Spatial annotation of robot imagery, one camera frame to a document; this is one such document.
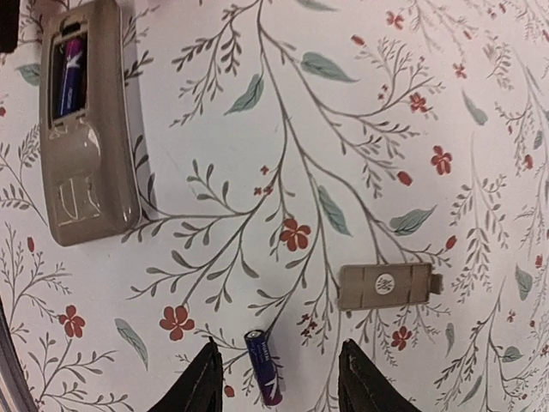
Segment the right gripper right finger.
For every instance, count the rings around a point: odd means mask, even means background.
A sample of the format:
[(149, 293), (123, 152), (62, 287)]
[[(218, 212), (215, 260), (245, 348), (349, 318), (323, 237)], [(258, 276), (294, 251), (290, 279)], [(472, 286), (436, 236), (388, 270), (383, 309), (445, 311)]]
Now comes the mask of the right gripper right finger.
[(338, 403), (341, 412), (419, 412), (353, 339), (343, 342), (339, 355)]

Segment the black battery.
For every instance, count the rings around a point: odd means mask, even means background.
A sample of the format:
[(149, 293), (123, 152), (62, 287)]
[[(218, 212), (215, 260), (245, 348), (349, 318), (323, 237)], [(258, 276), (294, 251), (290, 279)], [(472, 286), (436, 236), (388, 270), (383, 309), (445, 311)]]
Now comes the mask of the black battery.
[(279, 376), (268, 348), (266, 333), (251, 330), (244, 335), (244, 342), (263, 403), (268, 407), (279, 405), (282, 401)]
[(68, 40), (63, 46), (62, 77), (57, 102), (59, 118), (81, 107), (81, 81), (85, 58), (85, 42), (81, 37)]

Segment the grey battery cover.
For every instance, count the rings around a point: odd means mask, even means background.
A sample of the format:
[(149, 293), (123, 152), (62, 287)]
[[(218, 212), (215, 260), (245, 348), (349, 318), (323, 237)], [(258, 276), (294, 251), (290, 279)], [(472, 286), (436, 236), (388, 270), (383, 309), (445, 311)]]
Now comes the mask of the grey battery cover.
[(426, 263), (345, 265), (339, 281), (342, 311), (425, 304), (443, 292), (443, 276)]

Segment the white grey remote control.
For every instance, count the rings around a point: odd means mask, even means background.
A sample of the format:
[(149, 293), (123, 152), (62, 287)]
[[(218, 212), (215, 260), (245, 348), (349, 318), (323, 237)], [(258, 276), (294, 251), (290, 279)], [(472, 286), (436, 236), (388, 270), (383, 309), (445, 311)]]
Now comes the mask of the white grey remote control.
[[(63, 46), (85, 42), (81, 107), (59, 118)], [(52, 238), (78, 245), (128, 231), (141, 217), (124, 85), (122, 10), (89, 1), (46, 27), (39, 78), (39, 143)]]

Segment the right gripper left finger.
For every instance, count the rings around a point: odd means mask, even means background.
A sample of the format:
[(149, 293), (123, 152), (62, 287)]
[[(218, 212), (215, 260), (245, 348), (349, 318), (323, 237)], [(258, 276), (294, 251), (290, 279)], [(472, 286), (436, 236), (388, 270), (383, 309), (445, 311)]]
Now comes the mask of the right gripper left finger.
[(156, 403), (156, 411), (221, 412), (222, 357), (210, 337), (168, 392)]

